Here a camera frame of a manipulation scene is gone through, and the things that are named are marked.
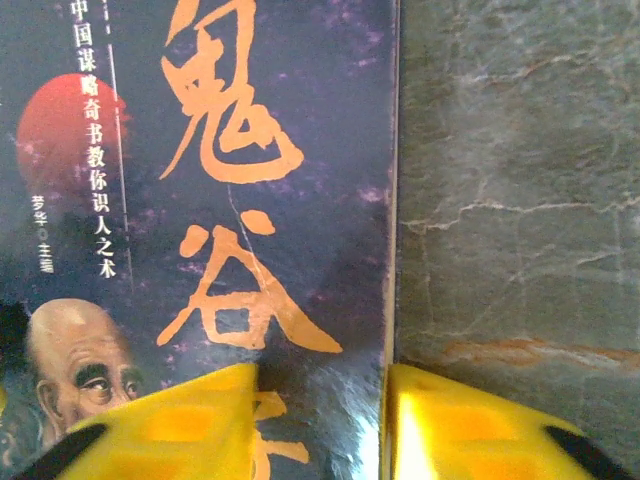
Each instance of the book cover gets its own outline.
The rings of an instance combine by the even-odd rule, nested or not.
[[[0,2],[2,478],[260,366],[256,480],[371,479],[393,313],[391,0]]]

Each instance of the orange calligraphy character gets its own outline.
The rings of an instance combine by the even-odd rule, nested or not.
[[[275,231],[266,213],[251,210],[240,216],[249,230],[262,235]],[[291,299],[282,284],[256,256],[238,243],[238,235],[221,225],[212,231],[213,248],[205,272],[189,304],[160,333],[158,345],[165,345],[186,323],[189,316],[200,309],[202,324],[212,342],[259,350],[265,347],[264,338],[271,317],[275,317],[287,338],[304,348],[319,352],[340,353],[342,347],[318,328]],[[209,232],[199,225],[191,225],[180,244],[180,255],[189,258],[198,253],[209,239]],[[222,267],[229,258],[238,259],[254,276],[260,291],[233,292],[208,295]],[[249,311],[249,329],[243,332],[218,332],[216,314],[220,310]]]
[[[276,392],[259,392],[256,395],[258,406],[254,413],[256,422],[275,418],[287,413],[287,407]],[[269,455],[282,455],[300,463],[309,463],[309,451],[302,442],[281,442],[264,440],[256,429],[252,480],[269,480],[271,478],[271,463]]]
[[[176,34],[195,20],[199,0],[179,0],[171,20],[167,45]],[[230,13],[237,15],[236,61],[231,85],[216,77],[216,63],[224,53],[220,38],[212,38],[206,27]],[[254,33],[255,0],[231,0],[206,15],[193,27],[197,52],[182,67],[174,66],[162,57],[164,75],[182,104],[182,111],[191,117],[187,130],[171,163],[160,176],[169,175],[191,142],[196,127],[206,117],[200,143],[200,161],[204,170],[221,182],[246,184],[278,180],[298,168],[304,155],[264,105],[254,104],[255,90],[249,84],[249,53]],[[279,157],[248,164],[225,163],[216,157],[214,144],[222,115],[233,108],[227,125],[219,135],[222,153],[230,153],[259,145],[263,150],[275,144]]]

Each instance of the black rubber tip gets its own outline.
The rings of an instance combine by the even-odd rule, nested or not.
[[[55,480],[106,431],[106,425],[96,423],[70,433],[29,468],[11,480]]]
[[[592,477],[598,480],[637,480],[614,463],[588,438],[558,427],[547,426],[545,431]]]

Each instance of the ear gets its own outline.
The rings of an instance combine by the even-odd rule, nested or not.
[[[38,402],[47,415],[49,424],[53,428],[54,442],[60,440],[66,431],[64,418],[58,410],[58,386],[51,380],[40,380],[36,386]]]

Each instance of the yellow plastic object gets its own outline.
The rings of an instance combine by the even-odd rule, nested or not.
[[[108,430],[57,478],[251,478],[256,376],[234,365],[77,424]]]
[[[406,365],[389,371],[393,480],[592,480],[543,428],[575,426]]]

